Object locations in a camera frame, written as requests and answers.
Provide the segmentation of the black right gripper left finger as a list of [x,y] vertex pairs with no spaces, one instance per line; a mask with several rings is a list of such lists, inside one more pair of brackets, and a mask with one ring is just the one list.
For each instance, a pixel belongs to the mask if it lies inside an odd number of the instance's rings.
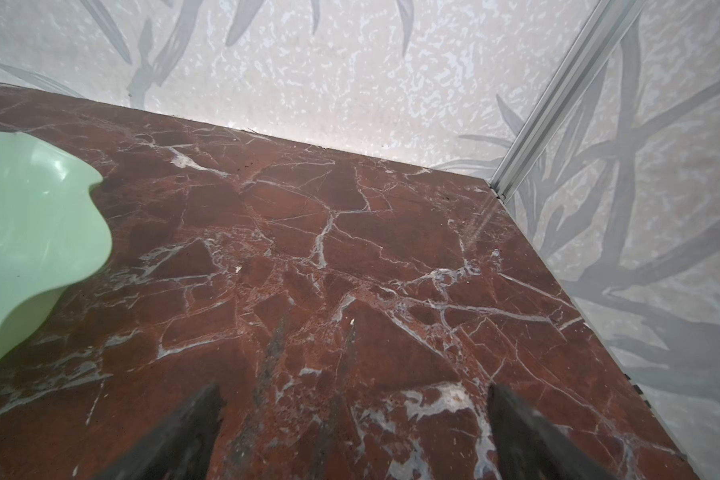
[[208,384],[95,475],[97,479],[205,479],[225,402]]

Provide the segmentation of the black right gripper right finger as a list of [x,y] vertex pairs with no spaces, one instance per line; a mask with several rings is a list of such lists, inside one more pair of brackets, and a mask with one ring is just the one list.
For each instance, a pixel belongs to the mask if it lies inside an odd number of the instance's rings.
[[506,385],[489,387],[487,414],[503,479],[614,477]]

